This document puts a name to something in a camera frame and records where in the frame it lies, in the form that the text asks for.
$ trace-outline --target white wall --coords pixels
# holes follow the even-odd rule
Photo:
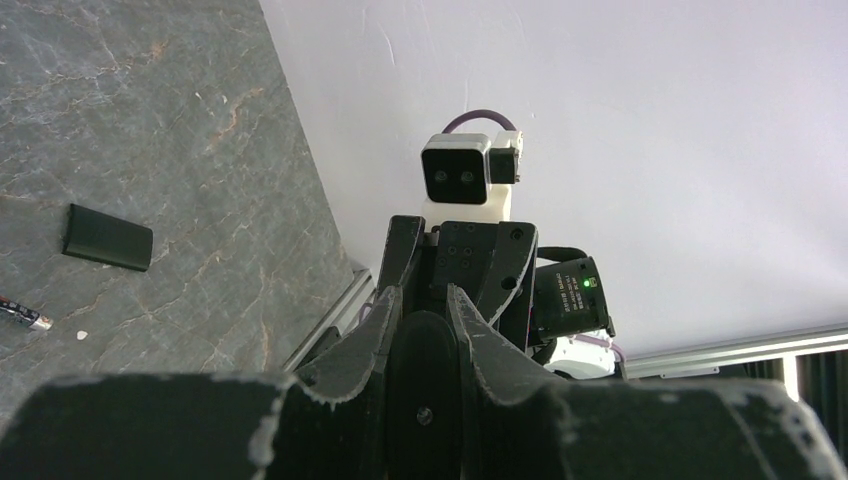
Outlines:
[[[843,0],[261,3],[354,261],[485,107],[525,132],[513,218],[595,256],[631,354],[848,321]]]

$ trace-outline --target white robot part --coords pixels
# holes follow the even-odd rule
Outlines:
[[[524,134],[520,130],[504,130],[498,133],[495,141],[492,142],[492,148],[512,148],[515,149],[517,157],[521,158],[521,153],[524,151]]]
[[[590,335],[603,338],[606,332],[591,332]],[[567,373],[577,380],[608,377],[615,373],[615,352],[611,348],[572,337],[560,337],[557,339],[556,351],[545,369]]]
[[[508,222],[511,210],[512,185],[492,185],[488,200],[483,205],[436,203],[428,198],[421,207],[421,216],[427,220],[429,227],[448,220],[498,223]]]

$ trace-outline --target marble countertop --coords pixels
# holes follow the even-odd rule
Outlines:
[[[150,269],[61,255],[70,203]],[[55,325],[0,322],[0,431],[59,375],[279,368],[352,278],[256,0],[4,8],[0,294]]]

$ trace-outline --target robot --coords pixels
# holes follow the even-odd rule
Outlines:
[[[506,132],[452,133],[478,117]],[[779,385],[599,378],[620,370],[600,275],[510,220],[521,148],[489,111],[434,136],[373,308],[294,373],[54,380],[0,440],[0,478],[846,478]]]

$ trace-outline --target purple cable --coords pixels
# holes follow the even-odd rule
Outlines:
[[[451,133],[456,130],[457,127],[462,125],[463,123],[469,120],[476,120],[478,118],[485,118],[487,120],[491,120],[493,122],[497,122],[503,127],[504,130],[518,130],[515,128],[512,122],[509,121],[508,118],[501,115],[500,113],[494,110],[471,110],[470,112],[465,112],[462,115],[456,117],[442,130],[442,133]]]
[[[592,345],[599,345],[601,347],[609,348],[613,352],[618,355],[619,363],[624,363],[624,360],[627,358],[624,355],[624,350],[621,349],[618,345],[612,343],[612,340],[601,340],[600,338],[596,338],[590,335],[575,335],[575,340],[580,340],[581,342],[591,343]]]

